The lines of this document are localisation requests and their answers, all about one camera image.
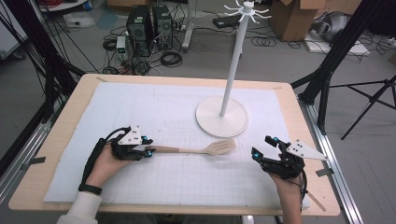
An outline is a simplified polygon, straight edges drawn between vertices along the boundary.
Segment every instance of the white sleeve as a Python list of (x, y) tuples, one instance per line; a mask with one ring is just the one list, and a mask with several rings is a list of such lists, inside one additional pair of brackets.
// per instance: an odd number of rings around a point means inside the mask
[(79, 192), (66, 215), (57, 224), (97, 224), (95, 219), (102, 198), (87, 192)]

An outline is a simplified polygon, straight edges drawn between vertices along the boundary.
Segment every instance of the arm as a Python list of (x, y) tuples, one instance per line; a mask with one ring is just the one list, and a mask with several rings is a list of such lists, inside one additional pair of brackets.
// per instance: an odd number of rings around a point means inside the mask
[(283, 211), (283, 224), (301, 224), (301, 192), (298, 177), (283, 180), (270, 175), (276, 184), (277, 194)]
[[(105, 145), (85, 183), (101, 188), (111, 176), (129, 163), (130, 161), (119, 161), (114, 158), (111, 145)], [(99, 195), (79, 192), (67, 215), (61, 216), (57, 224), (96, 224), (95, 216), (101, 201)]]

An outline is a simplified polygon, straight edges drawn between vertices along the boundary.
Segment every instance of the wooden table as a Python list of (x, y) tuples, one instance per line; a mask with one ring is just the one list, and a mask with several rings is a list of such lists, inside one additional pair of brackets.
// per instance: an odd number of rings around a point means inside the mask
[[(100, 82), (144, 83), (181, 86), (225, 87), (226, 80), (180, 78), (180, 77), (127, 77), (110, 75), (85, 75), (78, 83), (60, 117), (55, 122), (46, 141), (36, 157), (46, 157), (44, 163), (32, 164), (25, 177), (12, 196), (9, 207), (15, 210), (68, 210), (71, 203), (45, 203), (44, 196), (55, 174), (56, 167), (71, 139), (77, 124), (89, 104)], [(274, 90), (279, 101), (290, 139), (301, 139), (314, 146), (311, 133), (304, 120), (295, 94), (288, 83), (239, 81), (233, 83), (235, 88)], [(303, 211), (303, 216), (337, 216), (340, 208), (334, 196), (329, 179), (318, 177), (315, 171), (323, 169), (321, 161), (305, 160), (308, 178), (308, 190), (315, 196), (311, 206)], [(209, 214), (209, 215), (280, 215), (280, 210), (251, 207), (229, 206), (176, 206), (176, 205), (136, 205), (136, 204), (102, 204), (100, 211), (165, 213), (165, 214)]]

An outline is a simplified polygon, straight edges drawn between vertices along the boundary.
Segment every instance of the person's left hand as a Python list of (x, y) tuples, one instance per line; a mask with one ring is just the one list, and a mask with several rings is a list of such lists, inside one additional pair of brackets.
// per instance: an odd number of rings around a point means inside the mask
[(131, 163), (131, 161), (120, 161), (115, 158), (111, 152), (111, 145), (106, 144), (102, 153), (97, 158), (85, 184), (101, 188), (111, 176), (129, 163)]

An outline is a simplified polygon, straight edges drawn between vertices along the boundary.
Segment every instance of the hand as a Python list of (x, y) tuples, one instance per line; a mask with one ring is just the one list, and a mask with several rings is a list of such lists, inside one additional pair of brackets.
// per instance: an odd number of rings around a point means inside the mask
[(281, 179), (278, 176), (270, 175), (276, 184), (277, 194), (283, 210), (284, 224), (299, 224), (301, 221), (301, 190), (299, 177), (291, 179)]
[(111, 145), (106, 144), (102, 153), (97, 158), (85, 184), (101, 188), (111, 176), (129, 163), (131, 161), (120, 161), (116, 159), (111, 152)]

